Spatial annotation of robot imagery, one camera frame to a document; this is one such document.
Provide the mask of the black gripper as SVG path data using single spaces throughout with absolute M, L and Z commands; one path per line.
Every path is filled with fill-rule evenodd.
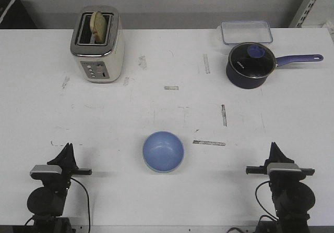
M 294 163 L 294 160 L 285 156 L 285 154 L 280 150 L 280 148 L 276 145 L 275 142 L 271 143 L 270 153 L 269 153 L 269 163 L 264 163 L 261 166 L 246 166 L 246 174 L 263 174 L 267 175 L 267 166 L 270 163 Z M 312 176 L 315 173 L 315 169 L 313 168 L 301 168 L 301 173 L 288 173 L 288 172 L 273 172 L 270 175 L 267 175 L 269 179 L 260 183 L 257 188 L 262 185 L 270 183 L 278 184 L 278 185 L 288 185 L 298 183 L 301 180 L 304 180 L 307 176 Z
M 62 174 L 42 174 L 42 183 L 53 191 L 65 191 L 70 187 L 72 176 L 92 175 L 91 168 L 78 168 L 72 143 L 67 143 L 57 157 L 47 162 L 47 165 L 69 165 L 70 170 L 62 169 Z

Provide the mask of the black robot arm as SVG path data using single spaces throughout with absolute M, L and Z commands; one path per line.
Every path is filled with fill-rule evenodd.
M 44 165 L 35 165 L 30 177 L 42 181 L 43 186 L 32 191 L 27 199 L 27 208 L 33 214 L 24 224 L 28 232 L 76 232 L 70 219 L 63 217 L 71 182 L 79 184 L 87 196 L 88 232 L 91 230 L 90 199 L 88 190 L 74 176 L 90 176 L 90 168 L 77 166 L 74 148 L 67 143 L 57 157 Z
M 262 166 L 247 166 L 247 174 L 264 174 L 272 193 L 276 216 L 270 221 L 259 219 L 256 232 L 310 232 L 308 211 L 315 205 L 312 189 L 301 181 L 312 176 L 312 168 L 300 168 L 286 157 L 275 142 L 271 143 L 268 159 Z

